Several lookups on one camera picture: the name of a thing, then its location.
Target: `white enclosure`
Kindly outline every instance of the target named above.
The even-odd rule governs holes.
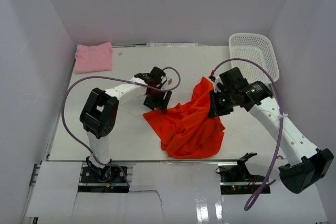
[[[267,36],[285,111],[336,153],[336,0],[0,0],[0,223],[20,223],[34,164],[53,136],[76,44],[196,42]],[[317,183],[336,223],[335,165]]]

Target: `folded pink cloth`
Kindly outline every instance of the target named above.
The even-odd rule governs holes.
[[[75,73],[107,71],[112,69],[112,43],[86,47],[77,45]]]

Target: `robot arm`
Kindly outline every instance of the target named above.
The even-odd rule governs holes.
[[[279,113],[279,106],[272,92],[262,82],[249,84],[238,68],[210,78],[215,83],[215,89],[210,91],[210,118],[230,114],[233,107],[239,105],[253,115],[277,140],[279,118],[283,116]],[[298,194],[325,176],[333,154],[328,149],[318,149],[288,117],[284,116],[283,120],[280,147],[287,160],[277,160],[271,177],[281,179],[290,191]],[[256,154],[242,157],[235,168],[237,171],[234,172],[239,172],[245,177],[251,174],[265,176],[269,161],[256,160],[252,158],[254,155]]]
[[[79,119],[87,132],[89,146],[100,162],[111,162],[108,135],[114,127],[118,106],[145,95],[145,106],[152,110],[160,109],[165,113],[172,92],[160,92],[148,86],[162,90],[170,84],[171,79],[164,71],[154,67],[150,73],[136,74],[130,80],[130,84],[106,90],[95,88],[91,91]],[[103,182],[109,177],[110,167],[98,164],[92,156],[87,157],[86,161],[99,181]]]

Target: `white plastic basket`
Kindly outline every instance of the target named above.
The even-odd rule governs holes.
[[[273,81],[279,79],[279,68],[271,41],[260,34],[233,34],[229,39],[230,58],[247,59],[264,68]],[[231,61],[249,83],[261,81],[270,84],[267,76],[256,66],[243,61]]]

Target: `orange cloth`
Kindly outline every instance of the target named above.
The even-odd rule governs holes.
[[[154,110],[143,116],[161,139],[161,148],[176,158],[207,158],[217,154],[224,137],[219,118],[208,118],[209,91],[213,85],[206,78],[194,88],[190,102],[180,103],[167,113]]]

